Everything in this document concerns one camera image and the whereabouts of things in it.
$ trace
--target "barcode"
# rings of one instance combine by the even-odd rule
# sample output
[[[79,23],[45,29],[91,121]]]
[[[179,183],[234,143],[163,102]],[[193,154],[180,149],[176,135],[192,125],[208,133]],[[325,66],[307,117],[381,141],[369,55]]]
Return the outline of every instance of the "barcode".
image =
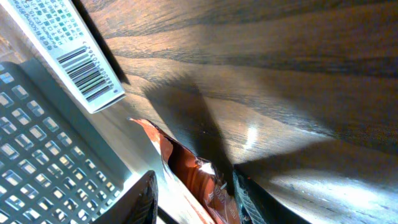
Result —
[[[91,102],[109,91],[111,87],[108,83],[109,79],[102,76],[87,50],[85,46],[79,47],[57,60],[80,93],[88,102]]]

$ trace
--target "dark wood surface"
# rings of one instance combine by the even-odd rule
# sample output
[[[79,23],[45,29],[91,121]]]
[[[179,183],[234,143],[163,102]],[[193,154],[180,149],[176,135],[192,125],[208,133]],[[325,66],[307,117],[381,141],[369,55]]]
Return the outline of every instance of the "dark wood surface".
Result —
[[[132,170],[159,157],[127,116],[236,165],[311,222],[398,223],[398,2],[76,4],[127,91],[88,118]]]

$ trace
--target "gray plastic basket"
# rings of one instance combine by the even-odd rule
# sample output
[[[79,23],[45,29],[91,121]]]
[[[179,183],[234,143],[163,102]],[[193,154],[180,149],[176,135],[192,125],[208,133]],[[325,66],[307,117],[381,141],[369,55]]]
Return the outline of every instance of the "gray plastic basket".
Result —
[[[37,61],[0,63],[0,223],[91,223],[122,190],[121,164]]]

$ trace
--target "crumpled wrapper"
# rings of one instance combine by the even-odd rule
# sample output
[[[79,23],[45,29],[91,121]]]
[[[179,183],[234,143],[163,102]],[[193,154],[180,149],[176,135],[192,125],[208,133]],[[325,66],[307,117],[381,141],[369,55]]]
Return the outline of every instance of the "crumpled wrapper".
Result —
[[[196,157],[150,121],[131,120],[144,128],[160,153],[169,188],[188,201],[203,223],[239,223],[235,199],[228,195],[226,183],[210,161]]]

